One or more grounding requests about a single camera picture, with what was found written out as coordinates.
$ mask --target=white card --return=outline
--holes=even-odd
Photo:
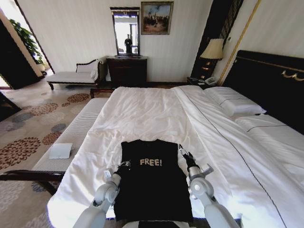
[[[72,143],[55,143],[52,145],[50,149],[49,158],[50,159],[69,158],[71,148],[72,148]]]

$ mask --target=white pillow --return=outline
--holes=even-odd
[[[93,70],[91,71],[91,78],[95,81],[98,78],[98,63],[99,61],[94,62],[95,65],[93,67]]]
[[[235,120],[304,188],[304,135],[269,115]]]
[[[224,113],[228,116],[254,115],[266,112],[261,106],[229,87],[216,86],[204,89],[204,91],[224,109]]]
[[[96,66],[96,59],[92,63],[87,65],[77,65],[76,71],[78,73],[91,73],[92,70],[95,69],[95,66]]]

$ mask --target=floral carpet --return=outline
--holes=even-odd
[[[0,173],[31,170],[89,102],[90,88],[55,84],[52,91],[42,79],[22,89],[1,90],[22,110],[0,122]],[[46,211],[50,197],[31,181],[0,181],[0,226],[52,227]]]

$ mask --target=upholstered bench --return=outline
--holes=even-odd
[[[68,159],[49,159],[50,148],[36,163],[32,170],[13,170],[0,175],[0,181],[35,181],[51,195],[56,189],[50,181],[61,181],[65,171],[77,154],[87,132],[93,126],[108,98],[91,99],[71,124],[64,130],[55,143],[72,143]]]
[[[47,76],[47,82],[51,89],[53,84],[72,84],[72,85],[96,85],[99,86],[105,81],[108,74],[106,56],[94,59],[89,63],[77,63],[76,72],[58,72]]]

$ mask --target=green plant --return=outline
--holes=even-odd
[[[24,43],[25,47],[27,48],[30,55],[33,57],[36,64],[43,64],[42,62],[42,54],[38,51],[36,42],[32,39],[32,33],[25,28],[20,26],[19,22],[16,22],[13,19],[9,20],[14,29],[18,33],[19,37],[21,38],[22,42]]]

